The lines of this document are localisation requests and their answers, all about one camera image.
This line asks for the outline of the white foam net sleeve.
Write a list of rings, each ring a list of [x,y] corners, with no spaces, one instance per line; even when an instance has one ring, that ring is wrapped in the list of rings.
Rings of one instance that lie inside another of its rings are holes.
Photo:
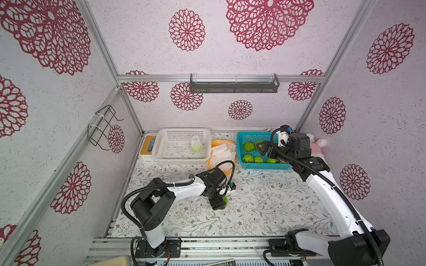
[[[200,154],[204,152],[204,145],[198,135],[194,135],[192,137],[190,149],[194,154]]]

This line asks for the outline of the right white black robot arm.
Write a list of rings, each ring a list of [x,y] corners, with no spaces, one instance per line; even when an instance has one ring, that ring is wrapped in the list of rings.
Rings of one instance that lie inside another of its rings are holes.
[[[350,202],[337,185],[323,158],[311,151],[307,134],[294,132],[284,125],[270,139],[256,143],[262,156],[289,163],[294,172],[313,189],[330,214],[337,236],[324,236],[307,229],[295,229],[286,235],[283,253],[318,254],[335,266],[382,266],[390,243],[385,230],[376,230]]]

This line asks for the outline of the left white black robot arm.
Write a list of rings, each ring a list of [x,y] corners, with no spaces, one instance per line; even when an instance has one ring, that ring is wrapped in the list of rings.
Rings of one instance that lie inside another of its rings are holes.
[[[162,222],[173,203],[195,196],[206,197],[214,211],[227,205],[226,195],[236,189],[233,182],[235,163],[226,160],[214,168],[187,180],[165,182],[155,178],[147,186],[138,188],[121,201],[123,215],[132,221],[142,234],[133,237],[130,245],[132,260],[137,258],[171,257]]]

